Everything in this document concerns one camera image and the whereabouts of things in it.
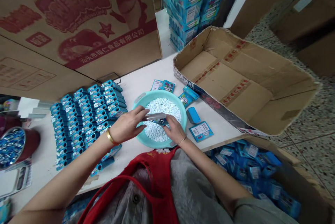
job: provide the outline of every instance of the gold bracelet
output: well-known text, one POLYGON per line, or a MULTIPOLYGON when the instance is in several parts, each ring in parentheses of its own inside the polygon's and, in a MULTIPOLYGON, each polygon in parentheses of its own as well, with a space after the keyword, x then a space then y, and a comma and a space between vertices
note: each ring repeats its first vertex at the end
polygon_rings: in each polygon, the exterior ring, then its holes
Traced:
POLYGON ((181 142, 183 142, 186 138, 187 138, 187 134, 186 134, 185 138, 183 138, 183 140, 180 141, 177 145, 179 145, 181 142))
POLYGON ((110 128, 111 128, 111 126, 108 127, 108 129, 107 129, 107 131, 106 131, 107 138, 112 142, 113 145, 119 145, 119 143, 115 142, 115 141, 112 139, 112 136, 111 136, 111 134, 109 133, 109 129, 110 129, 110 128))

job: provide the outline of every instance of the woman's right hand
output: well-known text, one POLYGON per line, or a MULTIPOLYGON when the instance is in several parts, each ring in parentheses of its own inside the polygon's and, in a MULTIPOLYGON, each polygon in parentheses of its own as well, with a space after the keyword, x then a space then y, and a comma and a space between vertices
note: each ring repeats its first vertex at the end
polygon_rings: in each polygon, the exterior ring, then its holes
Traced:
POLYGON ((166 120, 170 125, 170 129, 167 126, 163 126, 166 135, 176 144, 179 143, 186 137, 186 133, 181 127, 181 124, 174 116, 169 114, 166 115, 166 120))

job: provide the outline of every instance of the printed cardboard box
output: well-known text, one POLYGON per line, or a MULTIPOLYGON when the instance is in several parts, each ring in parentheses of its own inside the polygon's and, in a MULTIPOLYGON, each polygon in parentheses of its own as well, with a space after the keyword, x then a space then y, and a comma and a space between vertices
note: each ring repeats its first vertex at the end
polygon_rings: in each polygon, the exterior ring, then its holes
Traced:
POLYGON ((296 157, 277 147, 267 140, 246 136, 249 141, 260 149, 274 153, 282 162, 281 168, 273 178, 283 185, 285 191, 301 203, 300 224, 331 223, 332 207, 335 201, 332 196, 302 167, 296 157))
POLYGON ((281 134, 321 84, 288 59, 208 27, 173 59, 174 75, 241 132, 281 134))
POLYGON ((294 0, 270 28, 287 43, 327 26, 334 18, 335 0, 294 0))
POLYGON ((45 101, 59 101, 64 94, 95 83, 0 36, 0 93, 45 101))
POLYGON ((99 80, 161 58, 152 0, 0 0, 0 35, 99 80))

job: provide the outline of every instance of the hand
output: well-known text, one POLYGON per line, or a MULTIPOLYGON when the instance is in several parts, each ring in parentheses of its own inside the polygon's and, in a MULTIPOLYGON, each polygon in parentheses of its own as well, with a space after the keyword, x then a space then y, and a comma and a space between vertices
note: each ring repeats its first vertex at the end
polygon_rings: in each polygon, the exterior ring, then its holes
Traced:
POLYGON ((137 128, 136 126, 149 111, 149 109, 145 109, 143 106, 139 105, 134 110, 121 115, 109 129, 112 139, 116 143, 121 144, 139 135, 139 133, 147 126, 140 125, 137 128))
POLYGON ((170 129, 167 126, 163 126, 166 135, 176 144, 179 143, 186 137, 186 133, 181 127, 181 124, 174 116, 169 114, 166 115, 166 120, 170 125, 170 129))

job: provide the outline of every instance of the white table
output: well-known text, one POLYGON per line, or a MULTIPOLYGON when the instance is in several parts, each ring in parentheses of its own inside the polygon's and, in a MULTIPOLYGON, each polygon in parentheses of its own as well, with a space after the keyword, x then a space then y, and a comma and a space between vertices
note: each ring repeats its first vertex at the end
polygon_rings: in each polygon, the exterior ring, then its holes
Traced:
MULTIPOLYGON (((173 93, 177 96, 183 92, 184 85, 173 75, 172 60, 176 53, 170 54, 174 51, 169 46, 169 31, 166 29, 168 27, 167 14, 163 10, 160 11, 156 17, 161 37, 163 59, 121 78, 120 86, 123 88, 122 95, 125 97, 128 110, 131 110, 134 100, 140 94, 151 89, 154 79, 169 80, 175 83, 176 86, 173 93)), ((214 136, 197 143, 197 146, 202 151, 235 141, 242 136, 242 133, 219 116, 205 102, 198 99, 192 106, 196 108, 200 118, 208 123, 214 133, 214 136)), ((42 120, 32 122, 30 126, 39 131, 41 143, 32 157, 32 185, 12 196, 14 213, 22 209, 22 207, 58 173, 55 167, 56 144, 50 116, 51 115, 48 114, 42 120)), ((188 133, 188 137, 195 142, 188 129, 191 126, 193 125, 187 120, 186 132, 188 133)), ((101 187, 107 181, 119 175, 138 154, 151 150, 151 148, 142 145, 136 138, 123 143, 121 150, 115 156, 115 162, 106 167, 97 176, 93 177, 93 180, 89 179, 78 194, 101 187)))

